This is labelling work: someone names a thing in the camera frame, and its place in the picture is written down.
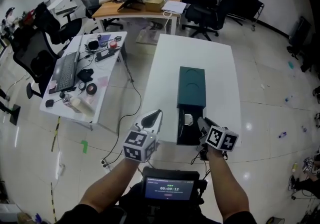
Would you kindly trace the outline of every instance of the paper roll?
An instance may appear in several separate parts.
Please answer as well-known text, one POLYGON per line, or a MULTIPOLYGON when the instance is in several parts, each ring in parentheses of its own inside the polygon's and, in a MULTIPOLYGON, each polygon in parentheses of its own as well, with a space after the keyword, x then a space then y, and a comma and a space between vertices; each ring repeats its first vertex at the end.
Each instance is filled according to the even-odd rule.
POLYGON ((93 117, 95 115, 94 110, 92 110, 90 105, 82 98, 72 98, 71 104, 74 108, 78 109, 87 116, 93 117))

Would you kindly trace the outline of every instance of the black sleeve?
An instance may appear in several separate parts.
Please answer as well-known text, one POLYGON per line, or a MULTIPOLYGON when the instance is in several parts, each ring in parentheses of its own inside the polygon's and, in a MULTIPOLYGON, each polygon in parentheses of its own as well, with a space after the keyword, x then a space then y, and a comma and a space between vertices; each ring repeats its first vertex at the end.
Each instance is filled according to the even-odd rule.
POLYGON ((230 216, 223 224, 237 224, 237 223, 257 224, 254 217, 249 212, 236 213, 230 216))
POLYGON ((98 223, 99 213, 90 206, 77 205, 71 211, 66 212, 57 224, 66 223, 98 223))

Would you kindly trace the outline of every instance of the black baseboard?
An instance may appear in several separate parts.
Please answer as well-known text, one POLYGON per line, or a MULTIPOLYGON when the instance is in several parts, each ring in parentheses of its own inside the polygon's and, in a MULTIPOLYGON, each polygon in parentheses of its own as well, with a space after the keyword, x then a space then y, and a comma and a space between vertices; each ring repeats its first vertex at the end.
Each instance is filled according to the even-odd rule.
POLYGON ((257 23, 258 23, 258 24, 261 24, 261 25, 263 25, 264 27, 266 27, 266 28, 268 28, 268 29, 270 29, 270 30, 273 30, 273 31, 281 34, 283 37, 286 37, 287 39, 289 39, 289 35, 286 34, 286 33, 284 33, 283 31, 280 31, 280 30, 278 30, 277 28, 274 28, 273 26, 271 26, 271 25, 269 25, 269 24, 267 24, 267 23, 265 23, 265 22, 262 22, 262 21, 260 21, 260 20, 258 20, 257 23))

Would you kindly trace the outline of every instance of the tiled floor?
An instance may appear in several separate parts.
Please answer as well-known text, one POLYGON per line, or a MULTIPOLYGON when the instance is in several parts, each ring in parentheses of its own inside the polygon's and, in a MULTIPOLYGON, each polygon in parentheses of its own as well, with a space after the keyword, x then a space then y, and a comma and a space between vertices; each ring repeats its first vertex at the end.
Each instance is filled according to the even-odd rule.
MULTIPOLYGON (((178 31, 179 35, 189 33, 188 30, 178 31)), ((296 223, 308 207, 319 203, 319 200, 293 201, 287 188, 293 163, 298 162, 300 170, 302 160, 313 155, 320 144, 320 131, 315 128, 313 119, 320 107, 311 94, 320 82, 314 74, 300 71, 299 62, 291 58, 286 50, 288 41, 284 37, 264 27, 257 26, 256 31, 252 32, 247 24, 241 27, 227 20, 220 36, 210 37, 213 41, 231 45, 237 70, 242 146, 229 154, 229 166, 246 191, 250 210, 259 224, 264 224, 271 216, 285 218, 286 223, 296 223), (288 61, 294 64, 294 69, 290 69, 288 61), (290 101, 285 103, 285 98, 291 96, 290 101), (307 132, 304 133, 301 126, 306 127, 307 132), (287 136, 279 139, 281 132, 287 132, 287 136)), ((134 54, 128 57, 128 65, 142 100, 152 61, 152 55, 134 54)), ((26 85, 33 80, 13 62, 12 54, 7 51, 1 59, 2 89, 8 90, 22 77, 8 91, 11 96, 9 106, 16 103, 22 108, 18 125, 13 126, 9 116, 0 113, 1 177, 5 180, 10 198, 23 211, 33 215, 39 213, 53 222, 50 189, 51 183, 54 186, 57 183, 58 148, 56 144, 51 152, 51 146, 57 117, 39 111, 39 98, 28 100, 26 85)), ((102 123, 114 130, 119 114, 134 113, 140 103, 132 85, 123 81, 123 71, 117 66, 110 80, 101 117, 102 123)), ((120 138, 123 138, 134 118, 124 119, 120 138)), ((54 193, 58 218, 73 208, 86 188, 105 174, 99 160, 108 154, 116 139, 114 134, 104 129, 97 128, 90 132, 70 121, 61 120, 58 141, 65 172, 54 193), (82 140, 88 141, 86 154, 80 144, 82 140)), ((120 151, 121 143, 118 143, 108 160, 115 159, 120 151)), ((152 156, 151 164, 162 169, 197 170, 203 176, 203 162, 190 165, 195 155, 194 147, 161 144, 152 156)), ((141 175, 137 172, 131 185, 140 180, 141 175)), ((205 204, 201 208, 208 218, 221 221, 210 177, 208 180, 209 186, 203 196, 205 204)))

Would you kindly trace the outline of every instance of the computer mouse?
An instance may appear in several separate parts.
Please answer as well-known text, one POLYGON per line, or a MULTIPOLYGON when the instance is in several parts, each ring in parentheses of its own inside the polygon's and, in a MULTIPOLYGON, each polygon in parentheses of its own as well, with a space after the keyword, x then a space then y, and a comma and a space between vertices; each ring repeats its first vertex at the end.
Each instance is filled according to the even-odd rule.
POLYGON ((48 100, 47 102, 45 102, 45 106, 47 107, 47 108, 50 108, 50 107, 52 107, 53 105, 54 105, 54 101, 53 100, 48 100))

